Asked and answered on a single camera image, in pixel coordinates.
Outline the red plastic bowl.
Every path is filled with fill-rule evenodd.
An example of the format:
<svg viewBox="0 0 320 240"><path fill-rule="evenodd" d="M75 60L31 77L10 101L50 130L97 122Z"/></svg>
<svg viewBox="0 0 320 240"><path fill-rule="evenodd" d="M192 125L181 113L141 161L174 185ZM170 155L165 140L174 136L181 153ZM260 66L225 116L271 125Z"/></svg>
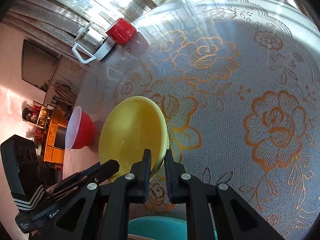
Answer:
<svg viewBox="0 0 320 240"><path fill-rule="evenodd" d="M68 122L65 147L67 151L79 150L86 146L91 146L94 140L95 124L90 116L76 107Z"/></svg>

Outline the yellow plastic bowl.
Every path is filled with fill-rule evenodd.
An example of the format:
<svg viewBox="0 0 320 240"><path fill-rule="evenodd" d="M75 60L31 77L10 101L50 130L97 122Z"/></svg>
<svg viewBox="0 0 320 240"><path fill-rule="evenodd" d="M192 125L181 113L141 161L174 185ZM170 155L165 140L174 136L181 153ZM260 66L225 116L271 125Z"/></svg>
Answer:
<svg viewBox="0 0 320 240"><path fill-rule="evenodd" d="M99 161L116 160L119 171L108 180L129 173L142 160L144 150L151 151L150 179L163 165L169 148L167 124L160 107L143 96L133 96L118 104L107 117L99 139Z"/></svg>

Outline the teal round plate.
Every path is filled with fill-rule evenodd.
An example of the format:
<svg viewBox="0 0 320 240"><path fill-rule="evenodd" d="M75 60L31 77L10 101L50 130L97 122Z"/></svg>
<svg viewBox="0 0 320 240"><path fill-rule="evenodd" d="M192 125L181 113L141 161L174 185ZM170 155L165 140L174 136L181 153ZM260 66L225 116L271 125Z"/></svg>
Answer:
<svg viewBox="0 0 320 240"><path fill-rule="evenodd" d="M127 239L188 239L188 226L195 222L193 217L187 220L145 216L129 221Z"/></svg>

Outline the orange wooden cabinet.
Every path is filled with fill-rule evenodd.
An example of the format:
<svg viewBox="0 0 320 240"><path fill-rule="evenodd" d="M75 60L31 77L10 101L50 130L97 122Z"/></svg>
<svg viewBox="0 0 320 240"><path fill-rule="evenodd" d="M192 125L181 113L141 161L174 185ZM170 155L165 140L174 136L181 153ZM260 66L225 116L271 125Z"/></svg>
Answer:
<svg viewBox="0 0 320 240"><path fill-rule="evenodd" d="M44 161L63 165L67 125L68 120L58 111L53 111L44 147Z"/></svg>

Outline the wooden folding chair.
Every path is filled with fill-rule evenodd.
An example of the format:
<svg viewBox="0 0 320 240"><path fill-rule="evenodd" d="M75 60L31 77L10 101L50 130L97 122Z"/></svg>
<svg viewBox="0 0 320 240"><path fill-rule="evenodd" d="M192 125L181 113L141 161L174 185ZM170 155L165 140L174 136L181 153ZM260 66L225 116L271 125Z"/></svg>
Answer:
<svg viewBox="0 0 320 240"><path fill-rule="evenodd" d="M54 92L59 95L59 98L69 105L73 105L76 102L77 96L71 91L67 85L55 84Z"/></svg>

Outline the lace floral table mat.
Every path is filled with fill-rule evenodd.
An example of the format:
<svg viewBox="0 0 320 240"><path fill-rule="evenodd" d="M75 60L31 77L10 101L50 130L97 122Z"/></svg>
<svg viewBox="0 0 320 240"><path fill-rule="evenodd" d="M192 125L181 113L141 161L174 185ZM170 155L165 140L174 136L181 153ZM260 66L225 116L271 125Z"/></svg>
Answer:
<svg viewBox="0 0 320 240"><path fill-rule="evenodd" d="M120 61L116 103L162 110L175 160L227 183L285 239L319 214L319 31L272 0L179 0L135 20L149 42Z"/></svg>

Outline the glass electric kettle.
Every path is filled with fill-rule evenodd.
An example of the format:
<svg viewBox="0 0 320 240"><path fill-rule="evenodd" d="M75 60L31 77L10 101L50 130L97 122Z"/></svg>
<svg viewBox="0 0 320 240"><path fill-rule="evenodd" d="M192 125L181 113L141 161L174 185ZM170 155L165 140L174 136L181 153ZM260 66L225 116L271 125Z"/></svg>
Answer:
<svg viewBox="0 0 320 240"><path fill-rule="evenodd" d="M89 22L78 30L72 52L82 64L89 64L103 60L114 46L112 38L99 33Z"/></svg>

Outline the red ceramic mug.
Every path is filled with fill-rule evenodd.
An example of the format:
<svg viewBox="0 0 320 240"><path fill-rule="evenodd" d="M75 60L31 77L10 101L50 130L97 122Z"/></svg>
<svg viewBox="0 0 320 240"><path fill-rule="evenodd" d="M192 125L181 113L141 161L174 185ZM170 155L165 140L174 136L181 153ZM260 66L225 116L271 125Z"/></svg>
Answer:
<svg viewBox="0 0 320 240"><path fill-rule="evenodd" d="M106 31L117 45L123 46L133 39L136 35L137 29L123 18L116 20Z"/></svg>

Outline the beige window curtains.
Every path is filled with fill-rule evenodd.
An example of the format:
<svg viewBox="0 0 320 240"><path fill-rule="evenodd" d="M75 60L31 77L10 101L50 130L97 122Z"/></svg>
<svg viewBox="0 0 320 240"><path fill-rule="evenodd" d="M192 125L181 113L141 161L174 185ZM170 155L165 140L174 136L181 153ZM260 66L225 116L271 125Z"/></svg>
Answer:
<svg viewBox="0 0 320 240"><path fill-rule="evenodd" d="M1 22L25 33L42 46L72 58L71 47L81 27L92 23L100 35L118 18L133 22L143 14L137 0L6 0Z"/></svg>

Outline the wall television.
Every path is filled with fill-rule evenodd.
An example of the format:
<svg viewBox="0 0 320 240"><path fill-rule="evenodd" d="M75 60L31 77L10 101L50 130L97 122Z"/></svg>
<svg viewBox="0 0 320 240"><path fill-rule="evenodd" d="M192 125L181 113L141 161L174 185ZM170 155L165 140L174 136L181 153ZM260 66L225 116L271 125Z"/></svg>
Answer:
<svg viewBox="0 0 320 240"><path fill-rule="evenodd" d="M59 58L28 40L23 40L21 78L43 92L47 92Z"/></svg>

